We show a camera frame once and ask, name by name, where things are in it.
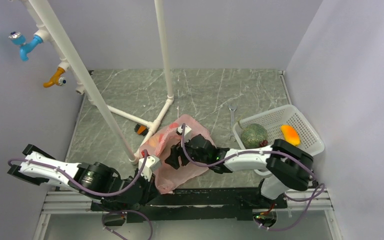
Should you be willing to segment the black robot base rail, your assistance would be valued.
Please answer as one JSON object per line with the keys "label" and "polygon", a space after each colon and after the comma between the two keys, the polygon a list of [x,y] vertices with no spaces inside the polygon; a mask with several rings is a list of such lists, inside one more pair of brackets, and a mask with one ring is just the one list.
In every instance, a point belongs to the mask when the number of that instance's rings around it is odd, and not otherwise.
{"label": "black robot base rail", "polygon": [[255,187],[183,188],[168,194],[149,196],[134,203],[95,203],[88,197],[70,191],[47,194],[44,214],[99,214],[109,210],[134,210],[151,221],[236,219],[250,221],[261,212],[296,211],[304,202],[293,202],[281,195],[272,202],[257,197]]}

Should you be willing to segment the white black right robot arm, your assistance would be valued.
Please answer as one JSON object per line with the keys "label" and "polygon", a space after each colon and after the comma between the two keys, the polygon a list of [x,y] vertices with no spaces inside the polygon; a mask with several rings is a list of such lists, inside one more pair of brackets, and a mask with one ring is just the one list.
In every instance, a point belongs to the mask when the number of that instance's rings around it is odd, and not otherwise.
{"label": "white black right robot arm", "polygon": [[238,201],[254,208],[271,207],[288,190],[306,191],[315,177],[314,158],[283,139],[264,147],[234,149],[216,147],[201,134],[192,138],[181,135],[163,148],[162,159],[175,170],[189,164],[217,174],[267,170],[269,176],[259,182],[254,196],[237,196]]}

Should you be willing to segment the fake green avocado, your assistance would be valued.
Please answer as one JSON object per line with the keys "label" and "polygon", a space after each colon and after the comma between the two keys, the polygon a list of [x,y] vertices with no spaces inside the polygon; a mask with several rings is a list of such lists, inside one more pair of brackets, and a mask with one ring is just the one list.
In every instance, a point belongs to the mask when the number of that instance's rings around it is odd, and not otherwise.
{"label": "fake green avocado", "polygon": [[240,123],[240,120],[237,120],[236,123],[238,127],[242,130],[239,135],[239,139],[241,140],[245,149],[257,149],[259,147],[259,143],[263,140],[268,140],[268,132],[267,130],[260,124],[251,123],[246,127],[243,127]]}

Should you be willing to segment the pink plastic bag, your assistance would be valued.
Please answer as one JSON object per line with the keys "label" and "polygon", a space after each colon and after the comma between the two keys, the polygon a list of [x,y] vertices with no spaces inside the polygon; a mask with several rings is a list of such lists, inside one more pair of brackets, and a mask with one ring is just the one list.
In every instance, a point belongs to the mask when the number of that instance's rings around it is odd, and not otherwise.
{"label": "pink plastic bag", "polygon": [[191,128],[192,137],[202,135],[211,144],[214,144],[210,132],[187,114],[181,115],[173,123],[164,126],[143,143],[137,153],[141,154],[143,150],[147,150],[148,154],[157,156],[162,163],[162,166],[154,172],[154,184],[160,194],[168,194],[188,180],[208,170],[189,163],[188,160],[183,161],[182,149],[180,154],[171,150],[172,146],[176,146],[181,141],[181,136],[177,134],[177,128],[183,123]]}

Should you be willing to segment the fake purple grape bunch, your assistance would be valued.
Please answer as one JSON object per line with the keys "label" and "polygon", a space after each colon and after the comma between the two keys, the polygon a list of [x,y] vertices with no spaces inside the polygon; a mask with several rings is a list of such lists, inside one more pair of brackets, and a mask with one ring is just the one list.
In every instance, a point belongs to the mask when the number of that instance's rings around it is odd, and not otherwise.
{"label": "fake purple grape bunch", "polygon": [[263,140],[263,141],[261,141],[261,142],[259,143],[259,147],[260,147],[260,148],[264,148],[264,147],[266,147],[266,146],[268,146],[268,145],[269,145],[268,140]]}

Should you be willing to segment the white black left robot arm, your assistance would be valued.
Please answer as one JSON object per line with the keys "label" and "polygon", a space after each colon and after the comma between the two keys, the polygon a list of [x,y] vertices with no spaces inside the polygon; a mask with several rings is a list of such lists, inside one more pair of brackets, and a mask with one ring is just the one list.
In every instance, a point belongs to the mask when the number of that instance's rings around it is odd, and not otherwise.
{"label": "white black left robot arm", "polygon": [[144,157],[134,175],[126,179],[101,162],[62,162],[32,144],[22,153],[24,158],[8,160],[9,175],[37,186],[69,189],[90,198],[104,210],[132,210],[158,195],[154,172],[162,163],[147,151],[143,151]]}

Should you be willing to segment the fake orange carrot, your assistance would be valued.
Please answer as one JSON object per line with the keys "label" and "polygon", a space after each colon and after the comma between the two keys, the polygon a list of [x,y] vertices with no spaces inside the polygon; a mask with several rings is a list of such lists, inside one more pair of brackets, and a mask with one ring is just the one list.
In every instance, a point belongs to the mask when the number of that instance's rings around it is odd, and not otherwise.
{"label": "fake orange carrot", "polygon": [[298,132],[290,125],[282,125],[280,130],[283,134],[284,140],[293,146],[301,144],[301,139]]}

